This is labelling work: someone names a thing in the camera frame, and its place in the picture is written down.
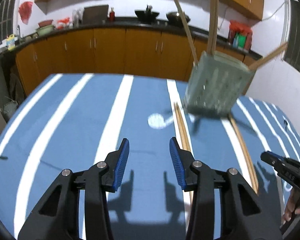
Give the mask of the person's right hand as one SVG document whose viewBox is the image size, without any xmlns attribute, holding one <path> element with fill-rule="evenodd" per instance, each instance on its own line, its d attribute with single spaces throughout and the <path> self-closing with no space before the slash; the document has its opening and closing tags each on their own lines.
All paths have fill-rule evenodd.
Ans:
<svg viewBox="0 0 300 240">
<path fill-rule="evenodd" d="M 296 215 L 300 215 L 300 205 L 296 206 L 296 194 L 298 191 L 296 191 L 294 188 L 290 191 L 290 196 L 288 198 L 286 208 L 284 211 L 284 214 L 281 218 L 281 224 L 285 224 L 286 222 L 291 220 L 292 213 L 295 213 Z"/>
</svg>

